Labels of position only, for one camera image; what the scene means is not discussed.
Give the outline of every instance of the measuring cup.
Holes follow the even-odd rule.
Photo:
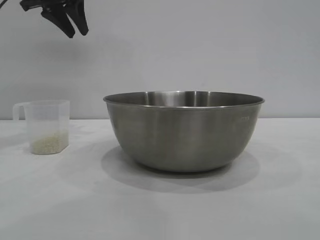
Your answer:
[[[70,102],[41,100],[17,103],[13,106],[13,120],[19,120],[24,108],[30,151],[47,155],[60,153],[69,145]]]

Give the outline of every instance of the white wall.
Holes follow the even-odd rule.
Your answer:
[[[0,10],[0,119],[12,105],[70,99],[73,118],[105,118],[103,96],[210,90],[266,99],[262,117],[320,117],[319,0],[86,0],[89,34],[68,39]]]

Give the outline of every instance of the bowl rim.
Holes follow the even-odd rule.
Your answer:
[[[129,95],[129,94],[147,94],[147,93],[188,93],[188,92],[199,92],[199,93],[217,93],[217,94],[231,94],[231,95],[241,95],[241,96],[248,96],[248,97],[254,97],[257,98],[259,101],[253,102],[253,103],[247,103],[247,104],[238,104],[238,105],[222,105],[222,106],[162,106],[162,105],[145,105],[145,104],[134,104],[134,103],[126,103],[126,102],[117,102],[113,100],[109,100],[108,98],[116,97],[120,95]],[[133,91],[133,92],[124,92],[124,93],[116,93],[107,95],[103,98],[103,101],[105,101],[107,104],[113,104],[113,105],[121,105],[121,106],[135,106],[135,107],[143,107],[143,108],[154,108],[154,109],[231,109],[231,108],[239,108],[239,107],[250,107],[250,106],[256,106],[261,105],[265,102],[265,99],[256,96],[256,95],[250,95],[245,93],[235,93],[235,92],[225,92],[225,91],[201,91],[201,90],[194,90],[194,91],[182,91],[182,90],[176,90],[176,91]]]

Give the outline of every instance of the table surface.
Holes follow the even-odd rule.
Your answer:
[[[174,175],[132,162],[109,120],[72,120],[45,156],[0,121],[0,239],[315,240],[319,133],[320,118],[259,119],[231,166]]]

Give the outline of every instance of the mixing bowl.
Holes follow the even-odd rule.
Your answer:
[[[171,172],[229,164],[247,146],[264,99],[212,91],[152,91],[109,95],[115,136],[137,162]]]

